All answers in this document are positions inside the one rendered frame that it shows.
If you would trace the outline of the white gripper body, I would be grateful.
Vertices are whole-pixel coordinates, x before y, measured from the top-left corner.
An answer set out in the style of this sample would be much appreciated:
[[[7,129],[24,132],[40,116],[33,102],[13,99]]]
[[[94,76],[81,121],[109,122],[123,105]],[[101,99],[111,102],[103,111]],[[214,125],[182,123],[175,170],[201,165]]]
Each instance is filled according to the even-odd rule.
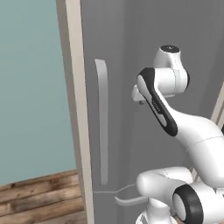
[[[134,102],[138,102],[140,105],[145,103],[144,97],[140,94],[137,85],[133,87],[131,97]]]

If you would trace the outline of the beige fridge housing panel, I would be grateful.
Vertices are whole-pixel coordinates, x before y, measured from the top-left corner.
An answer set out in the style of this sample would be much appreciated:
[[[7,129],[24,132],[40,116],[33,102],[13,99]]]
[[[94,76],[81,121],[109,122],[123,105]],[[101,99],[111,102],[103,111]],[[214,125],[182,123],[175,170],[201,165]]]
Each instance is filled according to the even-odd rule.
[[[87,224],[95,224],[81,0],[56,0],[75,163]]]

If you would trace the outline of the grey fridge door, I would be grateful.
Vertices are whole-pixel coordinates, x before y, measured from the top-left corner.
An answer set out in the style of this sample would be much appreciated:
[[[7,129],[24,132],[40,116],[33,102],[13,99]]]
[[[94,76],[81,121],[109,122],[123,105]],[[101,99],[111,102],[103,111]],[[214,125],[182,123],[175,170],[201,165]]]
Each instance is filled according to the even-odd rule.
[[[191,80],[169,103],[180,112],[210,117],[224,81],[224,0],[81,0],[81,17],[94,190],[127,192],[140,172],[191,166],[184,147],[131,92],[158,48],[177,46]],[[106,185],[100,183],[95,60],[104,60],[108,69]]]

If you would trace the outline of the grey fridge freezer drawer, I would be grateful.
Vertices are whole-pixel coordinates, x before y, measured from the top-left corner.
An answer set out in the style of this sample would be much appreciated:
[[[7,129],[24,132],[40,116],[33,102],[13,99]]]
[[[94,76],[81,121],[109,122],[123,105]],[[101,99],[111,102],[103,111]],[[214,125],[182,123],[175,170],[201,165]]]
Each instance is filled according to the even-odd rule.
[[[94,190],[94,224],[135,224],[138,215],[146,208],[147,201],[134,206],[120,206],[122,200],[141,197],[135,184],[118,189],[101,186]]]

